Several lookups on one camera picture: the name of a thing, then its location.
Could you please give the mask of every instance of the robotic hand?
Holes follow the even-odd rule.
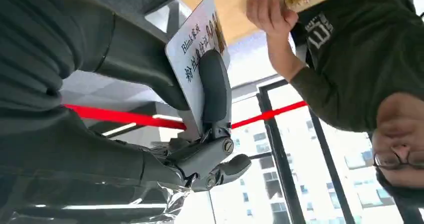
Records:
[[[22,34],[5,44],[37,44],[7,47],[47,54],[37,60],[52,60],[48,64],[60,70],[58,80],[70,70],[95,72],[148,85],[170,106],[189,109],[165,42],[108,8],[92,0],[0,1],[6,3],[2,18],[13,20],[8,25],[19,26],[13,31]],[[240,177],[251,165],[246,155],[223,162],[234,144],[231,88],[221,55],[207,51],[199,71],[205,134],[192,142],[173,139],[166,151],[97,136],[60,106],[49,112],[60,113],[54,124],[0,136],[0,223],[162,223],[176,217],[191,190],[207,191]]]

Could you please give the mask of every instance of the man's arm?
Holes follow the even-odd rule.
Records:
[[[343,128],[339,123],[339,95],[335,86],[301,61],[289,44],[290,31],[298,15],[279,0],[247,0],[247,17],[266,32],[269,60],[325,122]]]

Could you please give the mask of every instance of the dark gray sleeve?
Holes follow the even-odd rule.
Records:
[[[320,119],[333,127],[349,129],[339,115],[340,104],[337,89],[324,76],[305,67],[290,81],[290,84]]]
[[[89,0],[0,0],[0,136],[68,115],[62,79],[102,61],[113,20]]]

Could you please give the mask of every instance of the plastic wrap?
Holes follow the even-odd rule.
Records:
[[[161,224],[191,190],[135,179],[0,167],[0,224]]]

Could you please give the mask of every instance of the man's hand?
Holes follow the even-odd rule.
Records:
[[[266,32],[269,60],[290,81],[306,65],[292,52],[289,34],[297,23],[296,12],[280,7],[280,0],[247,0],[247,18]]]

